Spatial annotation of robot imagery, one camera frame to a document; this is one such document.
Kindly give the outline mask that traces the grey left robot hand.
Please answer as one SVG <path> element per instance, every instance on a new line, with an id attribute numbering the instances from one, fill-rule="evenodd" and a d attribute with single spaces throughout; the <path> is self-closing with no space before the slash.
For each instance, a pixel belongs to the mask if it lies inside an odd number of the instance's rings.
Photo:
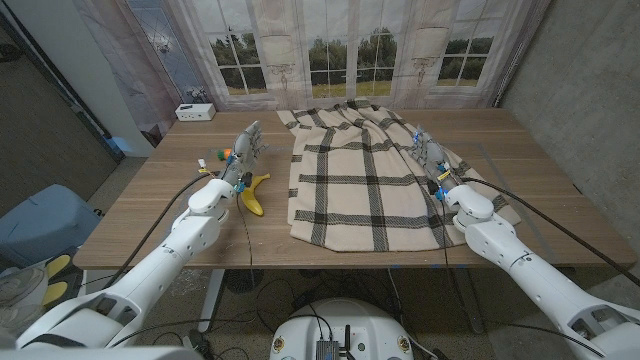
<path id="1" fill-rule="evenodd" d="M 262 141 L 262 125 L 257 120 L 237 136 L 220 179 L 238 190 L 244 182 L 245 175 L 253 172 L 258 157 L 268 147 L 269 145 Z"/>

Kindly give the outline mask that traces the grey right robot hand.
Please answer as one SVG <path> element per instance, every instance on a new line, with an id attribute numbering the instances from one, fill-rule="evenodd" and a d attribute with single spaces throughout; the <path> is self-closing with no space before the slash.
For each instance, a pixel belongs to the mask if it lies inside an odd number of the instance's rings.
<path id="1" fill-rule="evenodd" d="M 437 186 L 434 192 L 436 198 L 444 201 L 448 192 L 462 183 L 460 177 L 443 147 L 422 127 L 416 128 L 412 139 L 413 145 L 409 154 L 421 165 L 429 180 Z"/>

